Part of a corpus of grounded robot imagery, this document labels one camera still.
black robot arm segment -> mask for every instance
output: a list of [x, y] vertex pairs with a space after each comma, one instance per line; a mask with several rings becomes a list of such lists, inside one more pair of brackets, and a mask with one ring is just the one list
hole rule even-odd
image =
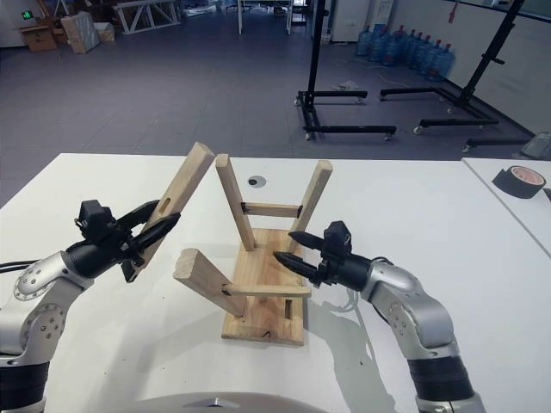
[[342, 221], [332, 222], [323, 239], [305, 232], [289, 235], [319, 250], [322, 261], [314, 267], [298, 256], [276, 252], [281, 264], [316, 287], [324, 282], [359, 291], [391, 328], [407, 359], [420, 412], [485, 412], [459, 356], [451, 317], [415, 276], [384, 257], [352, 254], [351, 235]]
[[172, 214], [133, 237], [132, 229], [144, 224], [157, 204], [158, 200], [152, 200], [115, 219], [111, 210], [101, 206], [97, 200], [83, 202], [75, 223], [84, 241], [73, 244], [62, 253], [66, 265], [82, 277], [92, 279], [116, 263], [131, 262], [136, 267], [143, 265], [140, 254], [144, 249], [166, 236], [180, 219], [179, 213]]

cable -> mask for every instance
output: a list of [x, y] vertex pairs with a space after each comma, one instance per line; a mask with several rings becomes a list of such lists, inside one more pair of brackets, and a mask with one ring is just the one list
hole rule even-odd
[[386, 79], [384, 76], [382, 76], [380, 73], [377, 73], [377, 76], [379, 76], [382, 80], [384, 80], [385, 82], [387, 83], [390, 83], [390, 84], [397, 84], [399, 86], [404, 86], [405, 88], [409, 88], [410, 86], [405, 84], [405, 83], [400, 83], [400, 82], [393, 82], [392, 80], [388, 80]]
[[2, 264], [0, 264], [0, 268], [6, 268], [6, 267], [13, 267], [15, 265], [26, 265], [26, 266], [29, 266], [31, 264], [34, 264], [35, 262], [37, 262], [38, 260], [33, 260], [33, 261], [13, 261], [13, 262], [4, 262]]
[[12, 271], [19, 271], [21, 269], [25, 269], [26, 267], [28, 267], [28, 265], [20, 265], [19, 267], [1, 268], [0, 269], [0, 274], [1, 273], [10, 273]]
[[25, 269], [29, 265], [34, 264], [37, 261], [38, 260], [4, 262], [0, 264], [0, 274], [10, 273], [12, 271], [19, 271], [19, 270]]

black metal rack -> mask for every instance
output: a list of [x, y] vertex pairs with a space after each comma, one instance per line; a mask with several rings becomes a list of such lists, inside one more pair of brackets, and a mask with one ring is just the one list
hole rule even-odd
[[318, 75], [319, 49], [321, 46], [321, 31], [323, 20], [326, 15], [325, 0], [318, 0], [318, 11], [314, 19], [314, 35], [312, 47], [312, 60], [310, 62], [310, 77], [308, 79], [308, 90], [299, 91], [294, 101], [295, 106], [300, 106], [304, 118], [302, 129], [306, 131], [306, 140], [309, 140], [313, 133], [385, 133], [385, 140], [389, 140], [396, 132], [396, 126], [329, 126], [321, 125], [314, 107], [316, 97], [355, 97], [357, 103], [368, 96], [366, 90], [331, 90], [316, 91], [316, 76]]
[[[485, 125], [497, 125], [499, 120], [494, 119], [489, 114], [475, 108], [471, 104], [471, 98], [474, 95], [474, 90], [478, 84], [480, 78], [486, 71], [486, 68], [490, 62], [495, 62], [499, 65], [503, 65], [505, 62], [501, 59], [498, 59], [498, 54], [503, 44], [505, 43], [507, 36], [511, 30], [515, 27], [513, 21], [517, 17], [519, 10], [523, 6], [524, 0], [514, 0], [513, 4], [510, 6], [507, 11], [504, 20], [501, 22], [498, 31], [493, 36], [490, 46], [487, 48], [486, 52], [482, 54], [482, 60], [480, 61], [478, 67], [474, 71], [471, 79], [468, 81], [467, 86], [461, 90], [459, 96], [455, 96], [450, 91], [442, 88], [406, 88], [406, 89], [382, 89], [380, 99], [384, 100], [385, 96], [388, 95], [403, 95], [411, 93], [436, 93], [440, 95], [443, 99], [451, 102], [453, 104], [452, 108], [448, 108], [448, 113], [452, 114], [454, 108], [461, 108], [468, 114], [471, 114], [474, 119], [422, 119], [419, 121], [419, 124], [413, 129], [413, 133], [419, 135], [424, 128], [429, 126], [480, 126]], [[520, 141], [515, 140], [511, 141], [508, 139], [470, 139], [465, 146], [463, 151], [468, 151], [471, 147], [479, 145], [513, 145], [514, 143], [525, 143], [527, 140]]]

wooden plank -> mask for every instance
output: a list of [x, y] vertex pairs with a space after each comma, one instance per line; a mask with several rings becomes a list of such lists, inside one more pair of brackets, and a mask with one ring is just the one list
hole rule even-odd
[[307, 298], [312, 295], [312, 290], [308, 287], [288, 287], [288, 286], [238, 286], [237, 284], [228, 284], [223, 290], [232, 296], [246, 295], [255, 297], [302, 297]]
[[[312, 174], [312, 179], [310, 180], [306, 193], [304, 194], [304, 199], [302, 200], [302, 211], [300, 212], [300, 217], [294, 220], [291, 225], [291, 232], [306, 230], [308, 222], [312, 217], [313, 210], [316, 205], [318, 205], [319, 198], [324, 192], [325, 185], [327, 184], [327, 181], [329, 181], [329, 177], [332, 172], [333, 165], [331, 165], [331, 162], [325, 160], [318, 161], [316, 169]], [[294, 253], [297, 245], [298, 244], [296, 241], [291, 239], [289, 241], [287, 251]]]
[[242, 204], [242, 209], [247, 215], [298, 218], [302, 208], [300, 205], [255, 204], [253, 202], [245, 202]]
[[224, 153], [216, 157], [216, 170], [218, 171], [222, 188], [226, 193], [227, 202], [230, 204], [233, 219], [235, 219], [235, 224], [238, 226], [243, 246], [247, 251], [253, 251], [255, 249], [255, 237], [252, 233], [249, 218], [243, 214], [241, 207], [243, 198], [239, 191], [239, 185], [235, 178], [229, 155]]
[[[172, 179], [169, 187], [158, 203], [157, 207], [152, 213], [147, 223], [144, 225], [142, 232], [150, 228], [161, 218], [167, 217], [172, 213], [180, 213], [191, 198], [191, 195], [197, 189], [202, 177], [207, 173], [208, 167], [214, 160], [214, 154], [208, 147], [199, 142], [195, 142], [193, 148], [183, 161], [180, 170]], [[145, 264], [141, 267], [133, 267], [134, 273], [132, 280], [136, 278], [140, 271], [142, 271], [149, 261], [157, 252], [159, 245], [163, 242], [160, 239], [151, 247], [145, 249], [142, 257], [145, 260]]]
[[222, 292], [222, 287], [231, 282], [199, 250], [182, 251], [173, 277], [233, 316], [243, 315], [245, 297], [233, 297]]
[[[273, 285], [301, 287], [302, 277], [283, 267], [273, 256], [274, 251], [287, 247], [287, 231], [254, 230], [257, 247], [254, 251], [239, 249], [233, 285]], [[279, 342], [302, 345], [304, 343], [303, 299], [285, 297], [246, 297], [242, 317], [226, 314], [223, 338]]]
[[48, 7], [44, 3], [44, 0], [36, 0], [36, 2], [38, 3], [38, 7], [40, 7], [40, 11], [42, 12], [42, 15], [44, 17], [50, 17], [51, 16], [50, 10], [48, 10]]

gray tiled floor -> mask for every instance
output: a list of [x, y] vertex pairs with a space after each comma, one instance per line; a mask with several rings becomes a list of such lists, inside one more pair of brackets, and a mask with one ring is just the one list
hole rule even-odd
[[[181, 26], [119, 36], [85, 55], [68, 46], [0, 57], [0, 206], [60, 152], [186, 154], [194, 141], [243, 157], [460, 159], [469, 137], [526, 136], [508, 122], [476, 128], [432, 128], [419, 119], [447, 118], [434, 96], [379, 102], [381, 88], [423, 85], [406, 68], [352, 60], [354, 46], [324, 46], [318, 89], [353, 80], [370, 93], [364, 105], [319, 105], [334, 124], [391, 124], [380, 135], [327, 135], [304, 140], [293, 106], [306, 87], [309, 28], [287, 36], [284, 21], [247, 14], [197, 16]], [[508, 157], [515, 147], [478, 148], [470, 156]]]

